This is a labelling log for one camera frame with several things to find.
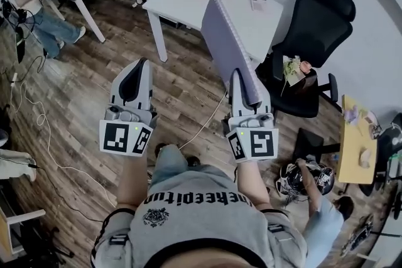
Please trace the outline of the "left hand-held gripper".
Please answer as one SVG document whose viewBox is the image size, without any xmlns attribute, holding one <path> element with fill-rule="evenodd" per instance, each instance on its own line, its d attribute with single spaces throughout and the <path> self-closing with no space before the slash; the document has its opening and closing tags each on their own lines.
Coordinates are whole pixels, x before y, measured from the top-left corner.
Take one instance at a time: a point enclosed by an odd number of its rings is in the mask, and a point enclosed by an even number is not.
<svg viewBox="0 0 402 268">
<path fill-rule="evenodd" d="M 158 118 L 158 113 L 151 109 L 152 86 L 151 66 L 145 58 L 130 63 L 113 80 L 109 99 L 112 104 L 107 106 L 104 119 L 99 122 L 102 152 L 126 156 L 144 154 Z"/>
</svg>

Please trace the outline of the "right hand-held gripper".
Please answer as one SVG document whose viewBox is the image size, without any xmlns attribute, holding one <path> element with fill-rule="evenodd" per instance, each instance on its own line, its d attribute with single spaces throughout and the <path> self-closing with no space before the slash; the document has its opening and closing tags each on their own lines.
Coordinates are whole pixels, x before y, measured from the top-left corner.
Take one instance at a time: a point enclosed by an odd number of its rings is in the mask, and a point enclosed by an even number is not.
<svg viewBox="0 0 402 268">
<path fill-rule="evenodd" d="M 230 131 L 225 135 L 236 163 L 264 161 L 278 156 L 279 130 L 274 127 L 271 97 L 267 88 L 235 69 L 231 76 Z"/>
</svg>

